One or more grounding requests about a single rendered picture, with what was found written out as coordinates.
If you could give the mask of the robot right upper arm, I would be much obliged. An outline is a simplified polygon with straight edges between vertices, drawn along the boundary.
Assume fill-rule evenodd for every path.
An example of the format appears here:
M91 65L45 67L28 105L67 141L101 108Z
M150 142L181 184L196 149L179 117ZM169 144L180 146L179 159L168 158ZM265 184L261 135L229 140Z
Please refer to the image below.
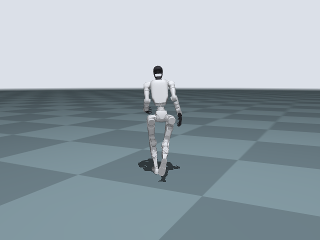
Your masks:
M175 88L175 83L172 80L167 80L168 82L168 87L170 89L170 93L171 93L171 101L174 102L176 101L176 88Z

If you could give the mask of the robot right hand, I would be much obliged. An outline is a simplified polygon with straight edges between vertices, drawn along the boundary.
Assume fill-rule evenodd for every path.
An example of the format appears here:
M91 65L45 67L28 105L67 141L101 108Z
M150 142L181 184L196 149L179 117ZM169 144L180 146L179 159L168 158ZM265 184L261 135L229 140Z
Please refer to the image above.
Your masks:
M181 126L181 124L182 124L182 115L181 115L181 113L179 112L178 113L178 120L179 120L179 122L177 123L177 126L179 127L179 126Z

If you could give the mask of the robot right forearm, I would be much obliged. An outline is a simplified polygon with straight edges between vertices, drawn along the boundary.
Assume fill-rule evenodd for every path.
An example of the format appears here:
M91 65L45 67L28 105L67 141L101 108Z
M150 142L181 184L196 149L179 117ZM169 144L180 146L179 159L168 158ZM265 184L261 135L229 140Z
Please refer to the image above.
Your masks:
M179 105L178 97L177 97L177 95L175 95L175 96L176 96L176 100L177 100L177 101L175 101L173 103L173 105L175 107L175 111L176 111L177 115L178 115L178 113L181 113L181 115L182 115L182 111L181 111L181 108L180 108L180 105Z

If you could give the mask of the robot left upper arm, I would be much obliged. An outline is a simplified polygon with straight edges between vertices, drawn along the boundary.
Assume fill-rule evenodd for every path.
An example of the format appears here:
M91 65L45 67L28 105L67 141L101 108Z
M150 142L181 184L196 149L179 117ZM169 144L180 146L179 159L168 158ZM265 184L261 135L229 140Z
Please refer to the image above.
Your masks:
M144 84L144 97L145 97L145 104L150 104L151 102L151 99L149 99L149 96L150 96L150 83L151 82L146 82Z

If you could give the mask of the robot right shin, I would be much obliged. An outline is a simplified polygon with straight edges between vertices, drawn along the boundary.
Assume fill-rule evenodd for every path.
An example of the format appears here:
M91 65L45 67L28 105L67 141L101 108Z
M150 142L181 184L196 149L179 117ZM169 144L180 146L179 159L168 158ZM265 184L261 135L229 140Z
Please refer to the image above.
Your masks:
M168 153L169 153L169 143L167 144L167 147L166 146L162 147L161 157L162 158L167 158L168 157Z

